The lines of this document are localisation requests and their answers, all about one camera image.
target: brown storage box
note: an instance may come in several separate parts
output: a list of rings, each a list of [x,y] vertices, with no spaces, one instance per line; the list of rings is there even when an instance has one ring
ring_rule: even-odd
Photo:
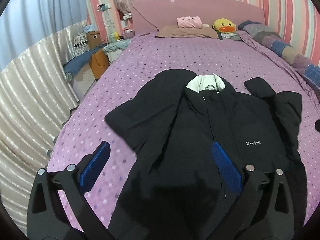
[[[100,32],[88,32],[87,40],[89,43],[89,48],[94,49],[102,43]]]
[[[110,66],[109,59],[102,49],[92,55],[90,66],[96,79],[101,78],[103,73]]]

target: jacket sleeve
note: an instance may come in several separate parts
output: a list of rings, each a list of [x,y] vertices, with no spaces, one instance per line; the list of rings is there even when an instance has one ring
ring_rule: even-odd
[[[189,70],[166,70],[146,83],[134,99],[105,116],[105,121],[138,155],[164,122],[174,119],[185,86],[196,77]]]
[[[292,165],[285,171],[294,210],[295,234],[303,227],[307,210],[307,176],[298,152],[298,134],[302,114],[302,96],[296,92],[275,93],[262,78],[253,78],[244,83],[248,91],[265,100],[285,145],[287,158]]]

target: patchwork blanket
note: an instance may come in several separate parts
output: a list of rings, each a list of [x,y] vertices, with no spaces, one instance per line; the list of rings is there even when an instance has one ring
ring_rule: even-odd
[[[320,68],[305,56],[297,53],[290,44],[282,40],[268,26],[259,22],[246,21],[238,26],[259,44],[270,49],[293,67],[315,92],[320,92]]]

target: striped wall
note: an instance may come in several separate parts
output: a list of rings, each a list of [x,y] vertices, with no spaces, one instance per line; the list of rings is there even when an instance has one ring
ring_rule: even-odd
[[[311,0],[238,0],[265,10],[266,24],[320,66],[320,14]]]
[[[107,40],[107,33],[120,33],[121,25],[119,12],[116,9],[113,0],[86,0],[86,2],[88,10],[88,21],[90,24],[93,24],[95,26],[96,30],[100,32],[103,41]],[[102,3],[110,3],[111,9],[108,10],[108,12],[110,20],[114,23],[114,25],[110,23],[109,17],[106,13],[97,11],[97,5]]]

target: brown pillow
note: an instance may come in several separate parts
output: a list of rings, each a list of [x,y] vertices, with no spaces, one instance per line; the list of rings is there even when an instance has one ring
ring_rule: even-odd
[[[189,38],[203,37],[218,39],[217,32],[211,27],[197,28],[179,28],[177,25],[165,26],[156,34],[159,38]]]

